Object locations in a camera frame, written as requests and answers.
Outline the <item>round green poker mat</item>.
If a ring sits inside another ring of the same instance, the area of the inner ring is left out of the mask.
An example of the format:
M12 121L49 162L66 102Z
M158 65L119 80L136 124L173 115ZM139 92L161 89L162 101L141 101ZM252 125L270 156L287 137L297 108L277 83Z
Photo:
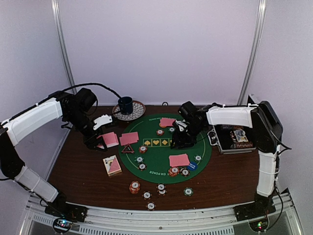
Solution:
M157 135L157 130L161 129L159 126L161 118L173 118L182 120L180 115L176 114L154 114L147 115L131 122L123 131L123 133L138 132L139 140L137 143L131 144L134 150L133 154L121 153L123 146L119 146L119 156L124 166L136 177L151 182L163 184L176 184L187 181L205 169L212 153L212 146L209 143L207 134L201 132L197 136L197 143L187 149L171 149L170 141L172 133L169 132L168 127L164 128L162 136ZM146 153L140 153L139 147L146 146L148 148ZM170 177L168 170L170 169L171 155L187 154L189 162L196 162L198 168L195 171L190 171L187 177L180 173L175 177ZM200 155L202 160L197 162L194 157ZM139 163L135 161L137 156L144 158L147 169L140 171L138 169Z

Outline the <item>red five chip stack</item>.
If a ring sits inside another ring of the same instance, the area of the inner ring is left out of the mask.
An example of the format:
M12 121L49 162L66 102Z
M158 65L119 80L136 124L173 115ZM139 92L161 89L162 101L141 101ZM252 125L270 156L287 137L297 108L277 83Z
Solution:
M129 186L131 194L137 194L140 191L140 183L138 181L132 181Z

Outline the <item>blue small blind button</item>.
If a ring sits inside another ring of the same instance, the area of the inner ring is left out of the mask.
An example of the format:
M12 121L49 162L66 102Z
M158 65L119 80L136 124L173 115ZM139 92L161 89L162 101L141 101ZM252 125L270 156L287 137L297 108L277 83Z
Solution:
M196 162L190 162L190 164L187 166L187 169L190 171L195 171L198 168L198 165Z

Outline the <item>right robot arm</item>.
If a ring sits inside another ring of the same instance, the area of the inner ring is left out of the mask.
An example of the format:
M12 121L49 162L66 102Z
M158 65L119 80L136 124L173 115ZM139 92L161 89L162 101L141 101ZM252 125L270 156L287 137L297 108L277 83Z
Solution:
M256 194L260 196L251 204L251 212L261 216L269 209L269 201L276 188L279 172L279 157L291 147L282 142L283 126L271 104L262 101L258 104L227 106L212 103L197 108L191 101L183 103L178 113L183 120L173 122L172 149L193 147L197 136L208 126L233 125L252 129L253 141L259 154L259 181Z

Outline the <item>aluminium poker chip case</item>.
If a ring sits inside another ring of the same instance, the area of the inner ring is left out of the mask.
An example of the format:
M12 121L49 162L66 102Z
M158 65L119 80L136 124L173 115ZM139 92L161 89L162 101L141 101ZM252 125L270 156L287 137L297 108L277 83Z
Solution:
M251 111L257 104L208 105L206 117L209 124L207 133L212 146L221 154L249 153L255 150L252 140Z

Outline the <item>red-backed card deck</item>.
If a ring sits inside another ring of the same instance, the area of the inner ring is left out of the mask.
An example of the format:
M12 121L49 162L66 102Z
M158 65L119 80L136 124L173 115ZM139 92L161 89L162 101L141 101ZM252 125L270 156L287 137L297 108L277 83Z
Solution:
M107 148L119 145L118 137L115 132L109 132L109 133L100 135L98 138L101 138L104 140Z

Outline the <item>right aluminium frame post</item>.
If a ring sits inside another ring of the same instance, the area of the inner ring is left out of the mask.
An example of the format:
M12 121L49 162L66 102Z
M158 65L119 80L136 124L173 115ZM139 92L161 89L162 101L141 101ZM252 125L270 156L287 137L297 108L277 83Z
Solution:
M262 38L264 22L265 22L265 17L266 17L266 8L267 8L267 1L259 0L252 46L250 50L250 55L249 55L249 59L247 63L247 68L246 68L243 84L242 84L240 95L237 101L237 105L242 105L245 103L247 90L249 87L249 83L252 77L252 73L253 73L256 57L257 57L257 51L258 51L260 41Z

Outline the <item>left aluminium frame post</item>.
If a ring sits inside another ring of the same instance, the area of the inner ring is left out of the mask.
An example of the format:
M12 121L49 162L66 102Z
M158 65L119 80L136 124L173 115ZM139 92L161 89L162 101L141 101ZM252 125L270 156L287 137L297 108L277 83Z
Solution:
M69 62L69 58L68 58L66 42L65 42L65 38L64 38L59 1L58 0L51 0L51 7L52 7L52 14L53 14L53 18L54 18L54 22L55 22L55 26L56 26L56 31L57 31L57 36L58 36L58 40L59 40L59 45L60 45L62 62L64 64L68 83L72 87L75 85L75 82L74 82L74 78L73 78L73 74L72 74L72 70L71 70L71 66L70 66L70 62Z

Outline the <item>red five chips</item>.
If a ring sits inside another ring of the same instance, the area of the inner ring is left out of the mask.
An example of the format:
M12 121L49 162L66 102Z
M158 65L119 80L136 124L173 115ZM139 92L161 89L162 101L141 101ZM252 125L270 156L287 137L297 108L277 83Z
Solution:
M171 167L169 170L168 170L168 174L170 177L175 177L179 174L179 168L178 167Z
M158 130L156 131L156 134L157 134L158 136L162 136L162 135L164 134L164 131L163 131L162 129L158 129Z
M139 152L140 152L140 153L146 153L147 150L148 150L148 148L147 148L146 146L140 146L140 147L139 147Z

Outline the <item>green twenty chips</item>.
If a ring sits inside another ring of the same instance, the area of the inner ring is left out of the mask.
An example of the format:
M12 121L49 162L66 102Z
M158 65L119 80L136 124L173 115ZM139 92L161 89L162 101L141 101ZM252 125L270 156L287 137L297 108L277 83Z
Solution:
M173 133L175 131L175 128L174 127L169 127L168 130L169 130L170 133Z

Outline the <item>dark blue mug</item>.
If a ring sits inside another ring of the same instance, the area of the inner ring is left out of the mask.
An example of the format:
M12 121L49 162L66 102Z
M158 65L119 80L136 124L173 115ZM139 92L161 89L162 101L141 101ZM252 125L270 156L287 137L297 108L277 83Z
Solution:
M129 96L119 98L118 106L121 114L130 115L133 112L133 99Z

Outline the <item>card box under deck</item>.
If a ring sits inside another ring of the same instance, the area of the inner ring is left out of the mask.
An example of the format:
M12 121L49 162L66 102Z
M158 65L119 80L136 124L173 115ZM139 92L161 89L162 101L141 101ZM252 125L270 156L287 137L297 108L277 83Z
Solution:
M108 176L121 173L122 169L116 155L103 159L103 163Z

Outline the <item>dealt red-backed card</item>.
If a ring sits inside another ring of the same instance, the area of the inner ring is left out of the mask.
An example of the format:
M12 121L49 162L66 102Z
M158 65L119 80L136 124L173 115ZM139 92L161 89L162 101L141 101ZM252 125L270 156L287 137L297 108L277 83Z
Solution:
M138 138L135 138L135 137L126 137L126 136L120 137L119 140L120 140L120 144L121 144L122 146L127 145L127 144L133 144L133 143L137 143L137 142L138 142Z

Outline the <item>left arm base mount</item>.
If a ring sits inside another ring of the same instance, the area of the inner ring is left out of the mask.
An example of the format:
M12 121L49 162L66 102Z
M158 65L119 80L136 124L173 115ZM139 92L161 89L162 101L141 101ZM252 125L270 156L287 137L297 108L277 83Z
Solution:
M54 217L65 218L72 222L84 222L88 209L83 206L66 203L64 209L53 209L51 206L45 208L45 213Z

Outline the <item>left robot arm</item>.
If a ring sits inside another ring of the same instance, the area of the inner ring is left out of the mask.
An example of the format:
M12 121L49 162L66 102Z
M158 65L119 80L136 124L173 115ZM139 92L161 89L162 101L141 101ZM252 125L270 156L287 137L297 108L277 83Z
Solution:
M66 217L70 206L57 198L60 192L28 168L17 154L15 147L26 136L52 120L61 118L83 134L83 142L89 149L107 150L101 127L112 123L110 115L90 120L87 111L97 101L90 89L82 88L77 94L57 91L27 110L0 124L0 170L8 179L36 193L51 203L51 209L59 216Z

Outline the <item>hundred chips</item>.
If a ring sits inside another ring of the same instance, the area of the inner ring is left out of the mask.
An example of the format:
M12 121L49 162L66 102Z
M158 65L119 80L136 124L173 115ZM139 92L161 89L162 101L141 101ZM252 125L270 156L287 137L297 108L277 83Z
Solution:
M182 167L182 168L180 169L180 174L181 174L182 176L184 176L184 177L187 177L187 176L190 175L190 171L189 171L187 168Z

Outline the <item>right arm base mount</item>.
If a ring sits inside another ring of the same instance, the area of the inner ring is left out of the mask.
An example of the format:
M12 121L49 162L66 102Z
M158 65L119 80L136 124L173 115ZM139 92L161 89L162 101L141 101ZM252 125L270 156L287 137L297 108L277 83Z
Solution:
M275 206L269 206L265 209L257 209L255 203L238 205L234 207L234 213L237 221L250 220L266 214L276 212Z

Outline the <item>aluminium frame post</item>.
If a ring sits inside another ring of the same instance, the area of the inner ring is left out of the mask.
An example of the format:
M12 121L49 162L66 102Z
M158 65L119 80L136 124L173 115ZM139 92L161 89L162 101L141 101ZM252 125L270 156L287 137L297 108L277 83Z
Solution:
M242 105L245 103L247 90L249 87L249 83L252 77L252 73L253 73L256 57L257 57L257 51L258 51L260 41L262 38L264 22L265 22L265 17L266 17L266 8L267 8L267 1L259 0L252 46L250 50L250 55L249 55L249 59L247 63L247 68L246 68L243 84L242 84L240 95L237 101L237 105Z
M56 26L56 31L57 31L57 36L58 36L58 40L59 40L59 45L60 45L62 62L64 64L68 83L72 87L75 85L75 82L74 82L74 78L73 78L73 74L72 74L72 70L71 70L71 66L70 66L70 62L69 62L69 58L68 58L66 42L65 42L65 38L64 38L59 1L58 0L51 0L51 7L52 7L52 14L53 14L53 18L54 18L54 22L55 22L55 26Z

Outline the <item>hundred chip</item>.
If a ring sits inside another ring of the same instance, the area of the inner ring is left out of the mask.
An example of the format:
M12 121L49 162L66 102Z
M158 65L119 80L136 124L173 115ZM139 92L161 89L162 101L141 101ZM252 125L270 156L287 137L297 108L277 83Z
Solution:
M149 191L144 191L142 194L143 199L148 200L150 199L152 194Z
M139 166L138 166L138 169L140 171L144 171L147 169L147 165L145 163L140 163Z
M156 188L157 188L157 190L159 190L159 191L163 191L163 190L166 189L166 186L165 186L165 184L158 184Z
M155 210L156 205L155 205L154 202L148 202L148 203L146 204L146 208L147 208L147 210L149 210L149 211L153 211L153 210Z
M157 191L159 195L165 195L167 193L167 190L158 190Z

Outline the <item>patterned ceramic saucer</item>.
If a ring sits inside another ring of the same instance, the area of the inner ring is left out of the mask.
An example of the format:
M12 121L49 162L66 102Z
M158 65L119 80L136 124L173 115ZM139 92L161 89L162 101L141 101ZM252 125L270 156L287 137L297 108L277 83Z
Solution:
M112 109L112 114L121 121L132 121L140 118L146 111L146 107L143 103L134 100L133 101L133 112L129 115L123 115L120 112L118 105L115 105Z

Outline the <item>green twenty chip stack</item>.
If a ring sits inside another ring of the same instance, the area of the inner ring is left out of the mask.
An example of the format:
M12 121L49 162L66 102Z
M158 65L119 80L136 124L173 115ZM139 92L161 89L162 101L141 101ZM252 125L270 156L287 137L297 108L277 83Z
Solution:
M183 193L184 193L185 196L192 196L193 193L194 193L194 191L193 191L192 188L187 187L187 188L185 188L185 189L183 190Z

